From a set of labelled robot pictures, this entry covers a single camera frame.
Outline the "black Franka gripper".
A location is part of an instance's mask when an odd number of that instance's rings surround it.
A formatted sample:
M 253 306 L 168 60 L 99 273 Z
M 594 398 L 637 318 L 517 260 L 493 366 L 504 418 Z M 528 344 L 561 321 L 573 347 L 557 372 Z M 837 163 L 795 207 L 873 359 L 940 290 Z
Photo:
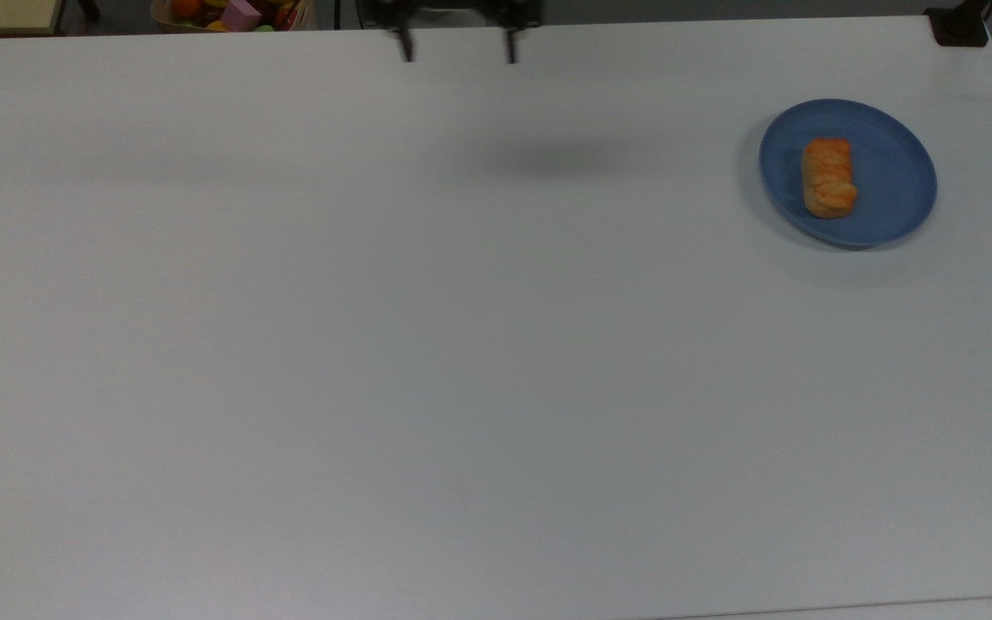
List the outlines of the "black Franka gripper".
M 422 12 L 475 13 L 496 24 L 503 32 L 506 60 L 518 63 L 518 33 L 538 28 L 546 23 L 546 3 L 543 1 L 357 1 L 365 24 L 391 30 L 399 42 L 402 58 L 407 63 L 416 59 L 416 48 L 410 24 Z

